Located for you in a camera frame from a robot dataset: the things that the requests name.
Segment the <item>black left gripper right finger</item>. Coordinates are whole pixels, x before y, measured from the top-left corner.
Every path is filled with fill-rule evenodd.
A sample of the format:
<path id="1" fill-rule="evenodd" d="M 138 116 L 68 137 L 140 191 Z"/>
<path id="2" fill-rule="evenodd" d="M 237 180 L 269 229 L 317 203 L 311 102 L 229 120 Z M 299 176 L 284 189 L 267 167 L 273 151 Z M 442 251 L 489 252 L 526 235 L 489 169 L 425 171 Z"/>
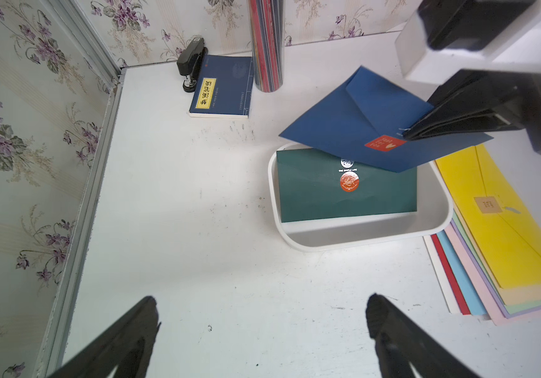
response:
<path id="1" fill-rule="evenodd" d="M 383 377 L 476 377 L 385 296 L 367 301 L 369 335 Z"/>

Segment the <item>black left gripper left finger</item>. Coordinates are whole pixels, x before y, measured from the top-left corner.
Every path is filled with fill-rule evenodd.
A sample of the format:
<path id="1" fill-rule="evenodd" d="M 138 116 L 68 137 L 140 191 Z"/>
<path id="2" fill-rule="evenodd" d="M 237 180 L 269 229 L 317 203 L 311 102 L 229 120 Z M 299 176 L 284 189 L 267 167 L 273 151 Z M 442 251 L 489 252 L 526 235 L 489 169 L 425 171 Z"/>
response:
<path id="1" fill-rule="evenodd" d="M 53 377 L 144 377 L 160 329 L 157 301 L 146 296 Z"/>

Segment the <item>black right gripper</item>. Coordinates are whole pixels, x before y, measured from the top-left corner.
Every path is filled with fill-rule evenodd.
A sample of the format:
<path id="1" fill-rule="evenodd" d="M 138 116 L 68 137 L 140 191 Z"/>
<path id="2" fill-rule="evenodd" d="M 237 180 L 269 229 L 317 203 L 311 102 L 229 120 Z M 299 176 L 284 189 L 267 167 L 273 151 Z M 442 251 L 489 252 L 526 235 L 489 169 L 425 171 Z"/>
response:
<path id="1" fill-rule="evenodd" d="M 405 140 L 523 129 L 541 154 L 541 1 L 424 1 L 396 52 L 436 88 Z"/>

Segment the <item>dark blue envelope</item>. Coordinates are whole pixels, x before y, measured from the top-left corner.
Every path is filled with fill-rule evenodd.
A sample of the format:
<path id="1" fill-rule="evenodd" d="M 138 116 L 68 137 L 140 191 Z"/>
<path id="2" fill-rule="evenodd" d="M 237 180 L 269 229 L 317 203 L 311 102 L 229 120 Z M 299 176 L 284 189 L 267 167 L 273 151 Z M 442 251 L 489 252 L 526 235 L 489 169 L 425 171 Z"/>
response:
<path id="1" fill-rule="evenodd" d="M 433 108 L 409 91 L 360 67 L 280 136 L 395 173 L 492 139 L 476 132 L 405 140 L 403 132 Z"/>

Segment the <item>white plastic storage box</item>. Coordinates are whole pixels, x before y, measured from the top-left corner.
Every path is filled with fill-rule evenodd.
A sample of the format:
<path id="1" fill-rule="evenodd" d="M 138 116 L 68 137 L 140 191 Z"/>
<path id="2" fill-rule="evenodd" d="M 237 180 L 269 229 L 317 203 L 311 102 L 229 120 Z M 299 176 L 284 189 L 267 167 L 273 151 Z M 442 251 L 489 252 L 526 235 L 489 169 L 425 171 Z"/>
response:
<path id="1" fill-rule="evenodd" d="M 283 150 L 311 149 L 289 143 L 272 154 L 268 166 L 270 199 L 275 224 L 291 247 L 302 251 L 321 251 L 388 242 L 406 237 L 436 234 L 453 217 L 453 200 L 434 162 L 416 167 L 417 211 L 362 217 L 341 217 L 284 223 L 281 219 L 276 153 Z"/>

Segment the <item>yellow envelope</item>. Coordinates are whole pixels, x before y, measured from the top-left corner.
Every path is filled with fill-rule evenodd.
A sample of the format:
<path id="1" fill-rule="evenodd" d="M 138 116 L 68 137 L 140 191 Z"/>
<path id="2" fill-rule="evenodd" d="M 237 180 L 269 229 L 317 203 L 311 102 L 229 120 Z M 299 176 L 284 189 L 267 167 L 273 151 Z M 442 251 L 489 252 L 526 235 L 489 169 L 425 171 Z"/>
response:
<path id="1" fill-rule="evenodd" d="M 499 286 L 541 284 L 541 228 L 487 149 L 441 157 L 437 167 Z"/>

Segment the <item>dark green envelope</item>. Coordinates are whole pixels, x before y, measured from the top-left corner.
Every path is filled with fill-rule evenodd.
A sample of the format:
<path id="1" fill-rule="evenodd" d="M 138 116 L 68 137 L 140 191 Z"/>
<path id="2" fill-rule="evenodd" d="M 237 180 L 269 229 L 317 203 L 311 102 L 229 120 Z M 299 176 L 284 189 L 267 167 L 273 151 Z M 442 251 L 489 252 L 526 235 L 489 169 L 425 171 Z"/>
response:
<path id="1" fill-rule="evenodd" d="M 284 223 L 417 211 L 416 168 L 402 173 L 316 149 L 276 153 Z"/>

